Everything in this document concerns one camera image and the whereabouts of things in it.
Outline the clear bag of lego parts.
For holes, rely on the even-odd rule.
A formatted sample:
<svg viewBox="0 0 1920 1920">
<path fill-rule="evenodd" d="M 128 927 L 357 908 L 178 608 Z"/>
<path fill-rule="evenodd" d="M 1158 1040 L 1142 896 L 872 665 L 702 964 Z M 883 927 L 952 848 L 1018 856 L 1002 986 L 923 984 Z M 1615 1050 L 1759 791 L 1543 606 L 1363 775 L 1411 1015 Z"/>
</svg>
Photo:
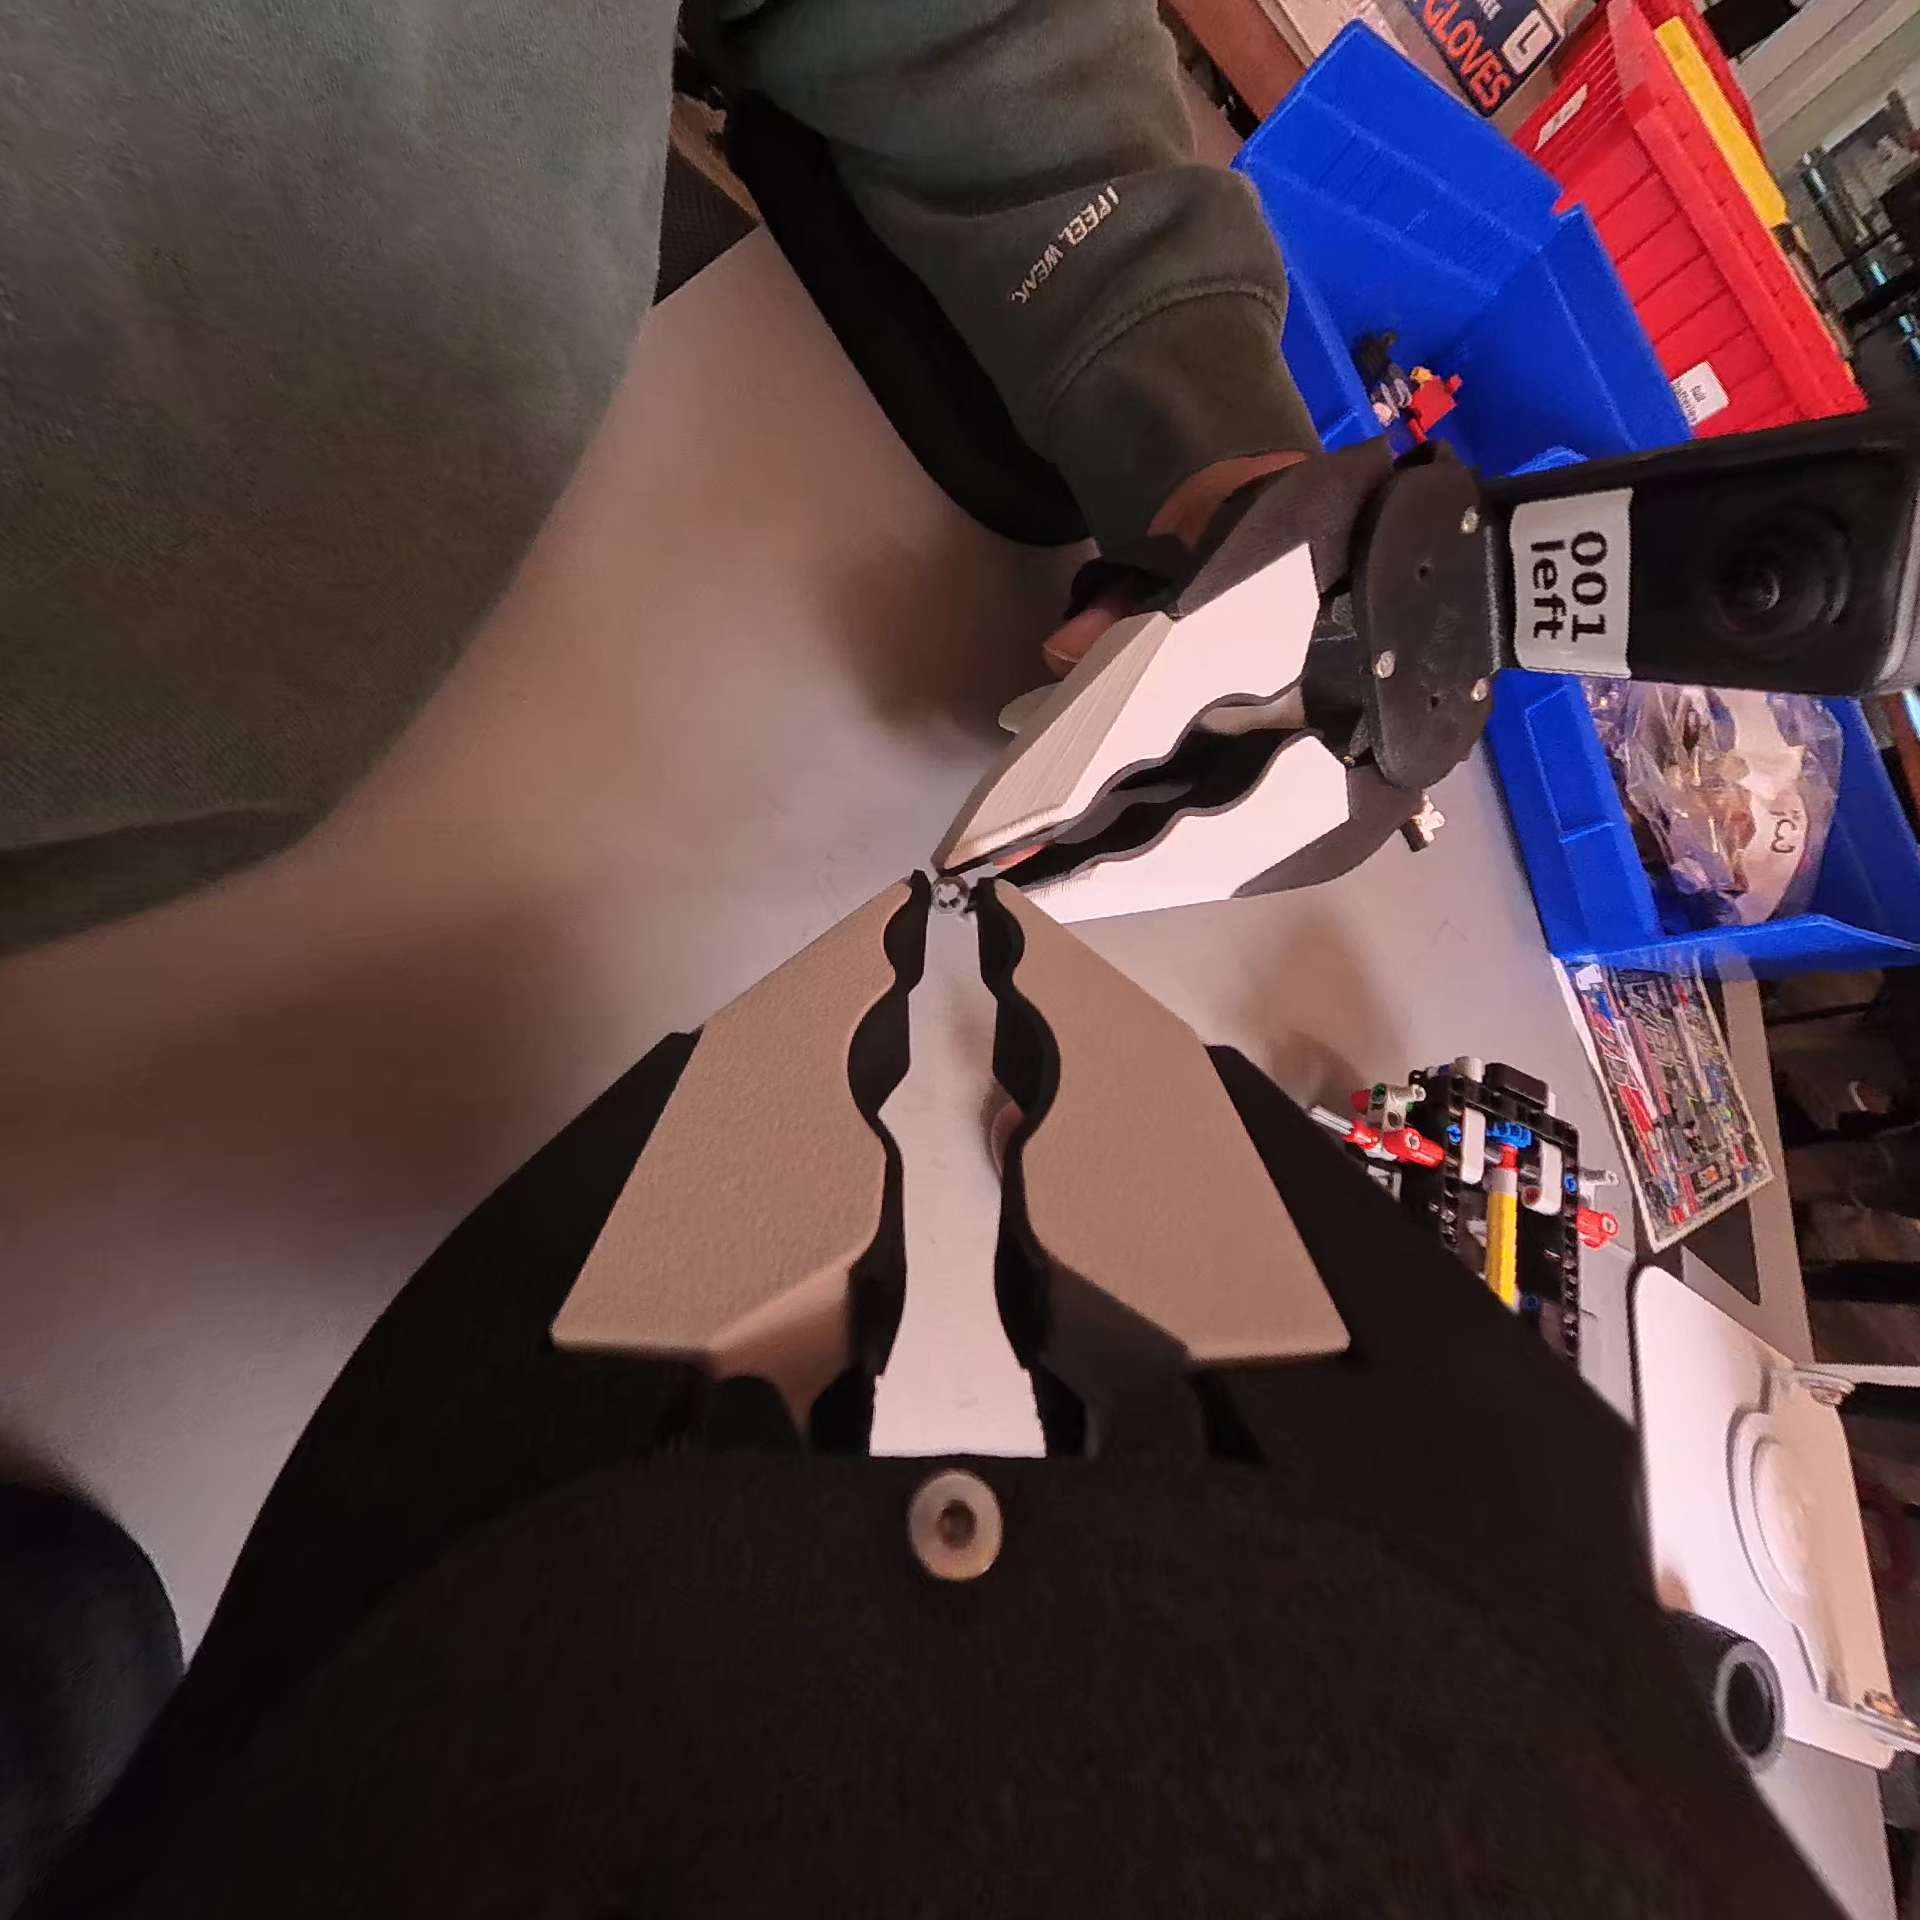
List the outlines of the clear bag of lego parts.
<svg viewBox="0 0 1920 1920">
<path fill-rule="evenodd" d="M 1845 757 L 1828 703 L 1604 679 L 1582 695 L 1663 923 L 1749 929 L 1811 911 Z"/>
</svg>

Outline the small coloured lego pieces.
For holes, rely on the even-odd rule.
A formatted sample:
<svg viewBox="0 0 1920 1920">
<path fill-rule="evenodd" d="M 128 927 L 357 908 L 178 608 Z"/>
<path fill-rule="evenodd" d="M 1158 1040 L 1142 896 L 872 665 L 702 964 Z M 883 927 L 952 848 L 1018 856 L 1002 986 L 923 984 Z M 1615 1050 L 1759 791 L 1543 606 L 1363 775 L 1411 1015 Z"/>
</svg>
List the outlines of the small coloured lego pieces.
<svg viewBox="0 0 1920 1920">
<path fill-rule="evenodd" d="M 1406 367 L 1394 330 L 1359 336 L 1352 362 L 1373 420 L 1397 445 L 1426 446 L 1458 406 L 1462 378 L 1423 365 Z"/>
</svg>

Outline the white plastic tray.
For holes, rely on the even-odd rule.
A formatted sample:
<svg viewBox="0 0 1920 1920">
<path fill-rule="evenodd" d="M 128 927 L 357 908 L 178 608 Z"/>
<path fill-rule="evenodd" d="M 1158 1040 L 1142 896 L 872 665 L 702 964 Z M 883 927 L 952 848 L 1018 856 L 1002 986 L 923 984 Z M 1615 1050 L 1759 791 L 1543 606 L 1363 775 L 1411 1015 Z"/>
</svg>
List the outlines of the white plastic tray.
<svg viewBox="0 0 1920 1920">
<path fill-rule="evenodd" d="M 1628 1331 L 1653 1591 L 1771 1673 L 1773 1734 L 1749 1767 L 1783 1742 L 1877 1772 L 1914 1757 L 1842 1422 L 1852 1387 L 1656 1265 L 1629 1282 Z"/>
</svg>

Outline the person's green sweatshirt torso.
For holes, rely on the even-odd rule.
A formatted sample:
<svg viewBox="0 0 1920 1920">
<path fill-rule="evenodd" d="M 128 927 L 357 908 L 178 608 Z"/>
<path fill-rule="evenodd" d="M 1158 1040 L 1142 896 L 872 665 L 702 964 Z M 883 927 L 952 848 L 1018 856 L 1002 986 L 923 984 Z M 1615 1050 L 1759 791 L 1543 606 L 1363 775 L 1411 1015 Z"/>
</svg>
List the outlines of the person's green sweatshirt torso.
<svg viewBox="0 0 1920 1920">
<path fill-rule="evenodd" d="M 654 301 L 675 5 L 3 5 L 3 950 L 299 840 Z"/>
</svg>

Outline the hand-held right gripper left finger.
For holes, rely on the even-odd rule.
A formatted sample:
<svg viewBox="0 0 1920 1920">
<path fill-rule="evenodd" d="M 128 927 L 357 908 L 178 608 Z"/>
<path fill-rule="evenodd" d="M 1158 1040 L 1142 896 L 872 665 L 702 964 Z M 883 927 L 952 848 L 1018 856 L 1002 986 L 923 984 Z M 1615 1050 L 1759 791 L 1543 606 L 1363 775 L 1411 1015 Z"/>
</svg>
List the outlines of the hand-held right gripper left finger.
<svg viewBox="0 0 1920 1920">
<path fill-rule="evenodd" d="M 902 1155 L 919 878 L 697 1032 L 569 1293 L 556 1349 L 758 1380 L 802 1433 L 870 1419 L 906 1289 Z"/>
</svg>

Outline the lego instruction booklet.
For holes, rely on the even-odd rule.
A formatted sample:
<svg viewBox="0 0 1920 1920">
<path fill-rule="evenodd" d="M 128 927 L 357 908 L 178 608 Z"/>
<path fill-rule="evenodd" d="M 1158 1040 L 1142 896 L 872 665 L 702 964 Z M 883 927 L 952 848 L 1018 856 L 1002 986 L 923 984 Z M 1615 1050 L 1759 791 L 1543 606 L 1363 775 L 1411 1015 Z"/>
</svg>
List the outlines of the lego instruction booklet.
<svg viewBox="0 0 1920 1920">
<path fill-rule="evenodd" d="M 1666 1255 L 1773 1185 L 1771 1156 L 1700 973 L 1561 964 L 1634 1198 Z"/>
</svg>

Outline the red storage bin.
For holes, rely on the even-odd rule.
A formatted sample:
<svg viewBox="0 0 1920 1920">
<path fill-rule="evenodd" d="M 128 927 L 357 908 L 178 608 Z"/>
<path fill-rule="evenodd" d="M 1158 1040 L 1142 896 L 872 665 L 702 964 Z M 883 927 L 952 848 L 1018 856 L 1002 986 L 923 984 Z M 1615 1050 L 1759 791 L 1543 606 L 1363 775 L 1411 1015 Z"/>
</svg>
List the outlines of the red storage bin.
<svg viewBox="0 0 1920 1920">
<path fill-rule="evenodd" d="M 1595 5 L 1513 144 L 1595 229 L 1686 425 L 1714 439 L 1866 397 L 1783 247 L 1744 95 L 1684 5 Z"/>
</svg>

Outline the person's left hand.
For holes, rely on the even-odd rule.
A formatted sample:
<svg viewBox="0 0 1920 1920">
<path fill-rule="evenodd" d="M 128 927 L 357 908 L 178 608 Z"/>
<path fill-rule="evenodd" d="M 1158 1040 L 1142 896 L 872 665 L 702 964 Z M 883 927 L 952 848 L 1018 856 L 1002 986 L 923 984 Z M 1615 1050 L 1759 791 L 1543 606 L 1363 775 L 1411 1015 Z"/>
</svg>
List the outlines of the person's left hand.
<svg viewBox="0 0 1920 1920">
<path fill-rule="evenodd" d="M 1175 545 L 1187 560 L 1194 560 L 1205 545 L 1213 521 L 1238 495 L 1308 458 L 1309 454 L 1301 449 L 1284 449 L 1213 462 L 1179 483 L 1162 503 L 1147 525 L 1145 540 Z M 1139 608 L 1142 594 L 1144 588 L 1138 585 L 1117 583 L 1068 613 L 1068 619 L 1043 641 L 1039 651 L 1047 672 L 1057 680 L 1066 679 L 1111 626 Z"/>
</svg>

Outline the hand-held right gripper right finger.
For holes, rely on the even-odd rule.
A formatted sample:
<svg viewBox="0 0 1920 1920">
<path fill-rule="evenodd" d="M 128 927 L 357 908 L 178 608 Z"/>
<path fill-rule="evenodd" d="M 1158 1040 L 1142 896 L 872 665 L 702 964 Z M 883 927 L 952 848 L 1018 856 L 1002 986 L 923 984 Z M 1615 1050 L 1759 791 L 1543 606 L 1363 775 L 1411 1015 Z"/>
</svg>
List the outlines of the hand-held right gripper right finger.
<svg viewBox="0 0 1920 1920">
<path fill-rule="evenodd" d="M 1195 1031 L 1004 883 L 971 893 L 994 1001 L 994 1301 L 1047 1455 L 1198 1419 L 1199 1380 L 1350 1351 Z"/>
</svg>

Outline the lego car chassis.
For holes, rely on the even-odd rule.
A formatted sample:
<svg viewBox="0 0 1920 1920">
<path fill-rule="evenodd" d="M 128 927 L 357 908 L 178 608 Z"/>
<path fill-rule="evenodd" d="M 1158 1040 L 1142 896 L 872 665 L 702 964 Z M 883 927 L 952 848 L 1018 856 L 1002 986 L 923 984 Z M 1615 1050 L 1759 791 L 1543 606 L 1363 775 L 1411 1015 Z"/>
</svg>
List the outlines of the lego car chassis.
<svg viewBox="0 0 1920 1920">
<path fill-rule="evenodd" d="M 1547 1083 L 1506 1062 L 1377 1078 L 1308 1116 L 1566 1362 L 1579 1361 L 1582 1265 L 1619 1238 L 1619 1181 L 1587 1164 Z"/>
</svg>

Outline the person's left forearm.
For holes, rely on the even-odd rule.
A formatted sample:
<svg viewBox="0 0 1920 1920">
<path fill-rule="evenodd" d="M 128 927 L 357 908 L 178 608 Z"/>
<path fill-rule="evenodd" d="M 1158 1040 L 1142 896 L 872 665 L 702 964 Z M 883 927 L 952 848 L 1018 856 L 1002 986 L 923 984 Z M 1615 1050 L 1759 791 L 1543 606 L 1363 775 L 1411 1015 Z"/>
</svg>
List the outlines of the person's left forearm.
<svg viewBox="0 0 1920 1920">
<path fill-rule="evenodd" d="M 1258 197 L 1156 5 L 684 5 L 727 159 L 900 442 L 988 530 L 1106 552 L 1321 446 Z"/>
</svg>

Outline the blue storage bin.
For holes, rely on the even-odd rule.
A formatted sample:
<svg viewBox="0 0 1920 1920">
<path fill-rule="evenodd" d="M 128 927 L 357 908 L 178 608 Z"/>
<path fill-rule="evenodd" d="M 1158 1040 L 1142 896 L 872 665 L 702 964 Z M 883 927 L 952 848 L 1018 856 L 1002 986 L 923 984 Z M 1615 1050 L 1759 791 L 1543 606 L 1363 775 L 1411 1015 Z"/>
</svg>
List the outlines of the blue storage bin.
<svg viewBox="0 0 1920 1920">
<path fill-rule="evenodd" d="M 1483 474 L 1684 445 L 1693 430 L 1579 207 L 1366 22 L 1233 159 L 1284 258 L 1281 357 L 1319 445 L 1384 432 L 1356 348 L 1456 378 L 1438 439 Z"/>
<path fill-rule="evenodd" d="M 1567 967 L 1754 982 L 1914 967 L 1917 853 L 1907 814 L 1860 704 L 1828 699 L 1825 708 L 1842 757 L 1807 913 L 1696 929 L 1657 907 L 1579 687 L 1501 672 L 1485 746 L 1549 955 Z"/>
</svg>

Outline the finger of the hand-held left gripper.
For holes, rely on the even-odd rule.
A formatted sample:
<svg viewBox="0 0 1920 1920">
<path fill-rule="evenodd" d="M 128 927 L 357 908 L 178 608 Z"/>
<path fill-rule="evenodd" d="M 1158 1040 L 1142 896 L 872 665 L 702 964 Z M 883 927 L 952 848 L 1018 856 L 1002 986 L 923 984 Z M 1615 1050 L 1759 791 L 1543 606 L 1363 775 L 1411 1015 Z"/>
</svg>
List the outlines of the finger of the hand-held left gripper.
<svg viewBox="0 0 1920 1920">
<path fill-rule="evenodd" d="M 1230 901 L 1344 829 L 1347 767 L 1312 733 L 1199 735 L 1026 861 L 1062 925 Z"/>
<path fill-rule="evenodd" d="M 1119 781 L 1162 767 L 1199 722 L 1290 700 L 1321 599 L 1312 548 L 1297 543 L 1195 610 L 1119 621 L 1019 725 L 932 871 L 965 874 L 1047 847 Z"/>
</svg>

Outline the blue printed cardboard box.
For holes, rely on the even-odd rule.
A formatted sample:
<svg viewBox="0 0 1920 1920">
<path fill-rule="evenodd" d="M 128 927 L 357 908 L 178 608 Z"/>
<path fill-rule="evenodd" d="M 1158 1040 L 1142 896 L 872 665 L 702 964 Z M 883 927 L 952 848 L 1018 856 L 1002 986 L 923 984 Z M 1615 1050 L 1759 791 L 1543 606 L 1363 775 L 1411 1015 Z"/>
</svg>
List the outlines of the blue printed cardboard box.
<svg viewBox="0 0 1920 1920">
<path fill-rule="evenodd" d="M 1477 119 L 1493 120 L 1564 43 L 1564 5 L 1402 2 L 1422 43 Z"/>
</svg>

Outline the person's leg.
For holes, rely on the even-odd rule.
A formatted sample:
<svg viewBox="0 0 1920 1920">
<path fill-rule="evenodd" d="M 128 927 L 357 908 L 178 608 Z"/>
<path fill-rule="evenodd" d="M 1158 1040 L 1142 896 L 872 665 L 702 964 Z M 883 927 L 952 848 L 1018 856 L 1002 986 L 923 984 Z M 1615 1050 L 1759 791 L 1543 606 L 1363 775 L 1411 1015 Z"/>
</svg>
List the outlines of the person's leg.
<svg viewBox="0 0 1920 1920">
<path fill-rule="evenodd" d="M 1 1915 L 17 1916 L 124 1775 L 181 1673 L 131 1534 L 82 1495 L 1 1487 Z"/>
</svg>

